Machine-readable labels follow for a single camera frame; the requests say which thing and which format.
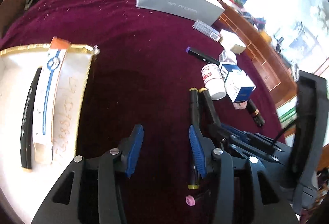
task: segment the wooden shelf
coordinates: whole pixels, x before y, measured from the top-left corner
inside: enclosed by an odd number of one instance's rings
[[[220,21],[228,26],[246,45],[250,57],[278,108],[297,94],[297,85],[281,58],[259,32],[233,8],[219,1],[225,11]]]

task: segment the red velvet cloth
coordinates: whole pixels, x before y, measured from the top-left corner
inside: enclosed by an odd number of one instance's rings
[[[81,116],[77,153],[100,156],[129,136],[134,124],[142,124],[135,174],[122,187],[128,223],[204,223],[201,206],[189,207],[185,196],[191,193],[189,88],[204,86],[201,68],[206,63],[185,49],[195,47],[218,58],[223,48],[193,29],[193,21],[139,9],[135,3],[41,0],[10,27],[0,47],[50,43],[54,36],[97,44],[92,100]],[[258,128],[246,110],[234,109],[229,97],[214,102],[219,118],[274,138],[281,128],[269,91],[245,52],[237,61],[257,86],[251,97],[266,124]]]

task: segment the black cable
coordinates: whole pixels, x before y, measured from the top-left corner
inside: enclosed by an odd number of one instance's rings
[[[291,128],[293,125],[295,125],[297,123],[298,119],[304,118],[304,117],[309,117],[309,116],[313,116],[316,117],[315,114],[311,113],[311,114],[304,114],[302,116],[298,116],[295,120],[293,120],[290,124],[288,124],[284,129],[282,129],[278,135],[275,137],[275,139],[273,140],[271,147],[274,146],[274,144],[278,141],[278,139],[289,129]]]
[[[290,124],[288,124],[284,129],[281,129],[281,131],[278,133],[278,135],[275,137],[275,139],[273,140],[271,147],[274,146],[274,144],[278,141],[278,139],[289,129],[291,128],[293,125],[295,125],[297,122],[297,119],[293,120]]]

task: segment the black clamp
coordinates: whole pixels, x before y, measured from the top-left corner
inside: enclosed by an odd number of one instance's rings
[[[32,224],[126,223],[117,173],[134,173],[144,130],[135,125],[129,138],[102,156],[75,156],[58,178]]]
[[[238,135],[231,132],[232,130],[225,129],[216,114],[207,89],[201,89],[199,93],[195,88],[190,89],[190,97],[190,110],[194,111],[194,114],[191,113],[189,138],[195,166],[202,178],[216,178],[217,191],[211,191],[211,200],[215,201],[215,206],[209,223],[261,224],[264,223],[264,219],[269,220],[267,223],[273,224],[298,223],[278,183],[272,179],[272,175],[263,164],[274,163],[276,166],[270,167],[275,170],[282,166],[279,159],[274,160],[271,155],[243,142]],[[206,112],[208,131],[214,142],[204,137],[200,126],[195,124],[200,123],[197,109]],[[248,142],[258,139],[254,146],[271,143],[260,134],[250,133],[248,137],[243,133],[241,136],[248,139]],[[237,189],[236,179],[241,182]],[[241,206],[244,208],[242,212],[236,212],[236,192],[239,197],[238,203],[245,203]]]

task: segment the black marker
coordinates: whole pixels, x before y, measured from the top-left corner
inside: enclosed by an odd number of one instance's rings
[[[199,200],[201,200],[202,198],[206,198],[209,197],[211,195],[211,191],[210,190],[206,190],[204,193],[199,193],[196,196],[192,196],[192,195],[188,195],[185,197],[185,201],[189,206],[194,206]]]
[[[187,47],[186,52],[192,56],[197,57],[199,60],[202,60],[204,62],[213,63],[213,64],[216,64],[217,66],[219,66],[219,64],[220,64],[219,60],[217,60],[213,57],[210,57],[206,54],[203,54],[201,51],[199,51],[193,47]]]
[[[190,123],[194,126],[200,126],[200,103],[198,89],[193,87],[190,92]],[[199,174],[192,150],[190,149],[190,176],[188,182],[189,190],[196,190],[200,185],[201,175]]]

